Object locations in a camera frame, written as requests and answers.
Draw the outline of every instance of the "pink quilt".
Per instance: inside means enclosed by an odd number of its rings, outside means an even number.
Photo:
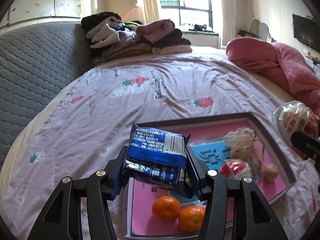
[[[264,75],[320,114],[320,79],[295,48],[241,37],[228,43],[226,53],[238,67]]]

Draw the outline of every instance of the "red string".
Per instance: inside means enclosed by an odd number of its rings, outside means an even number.
[[[122,19],[122,21],[124,21],[125,19],[127,19],[127,18],[129,17],[129,15],[132,14],[135,9],[136,9],[136,7],[134,7],[133,10],[132,10],[130,13],[128,13],[128,14]]]

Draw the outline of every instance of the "black screen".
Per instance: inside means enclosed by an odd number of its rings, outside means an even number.
[[[309,45],[313,49],[320,51],[320,28],[318,24],[302,16],[292,14],[294,37]]]

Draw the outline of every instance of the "plastic bag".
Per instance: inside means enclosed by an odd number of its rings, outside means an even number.
[[[279,107],[272,114],[272,121],[277,126],[282,139],[303,159],[309,157],[292,146],[291,136],[301,131],[314,139],[318,139],[319,126],[315,114],[304,103],[292,101]]]
[[[263,157],[253,145],[256,139],[256,133],[253,129],[240,127],[236,131],[228,132],[223,139],[231,148],[231,159],[240,159],[248,163],[252,173],[257,173],[260,170]]]
[[[219,173],[224,177],[241,180],[243,177],[252,177],[251,168],[248,163],[239,159],[226,159],[225,164],[219,169]]]

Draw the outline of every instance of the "strawberry print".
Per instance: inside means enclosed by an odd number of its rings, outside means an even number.
[[[145,81],[149,80],[149,78],[144,77],[136,77],[133,79],[126,79],[122,82],[124,86],[132,86],[133,84],[137,83],[138,87],[141,86]]]
[[[211,97],[208,98],[197,98],[193,101],[195,106],[201,106],[201,107],[209,107],[213,105],[213,100]]]
[[[74,104],[75,102],[80,101],[81,99],[84,99],[84,96],[77,96],[75,97],[70,103]]]
[[[236,81],[236,82],[241,81],[240,79],[238,79],[238,78],[236,78],[236,77],[234,77],[234,76],[231,76],[231,75],[228,75],[228,77],[229,77],[230,79],[232,79],[233,81]]]

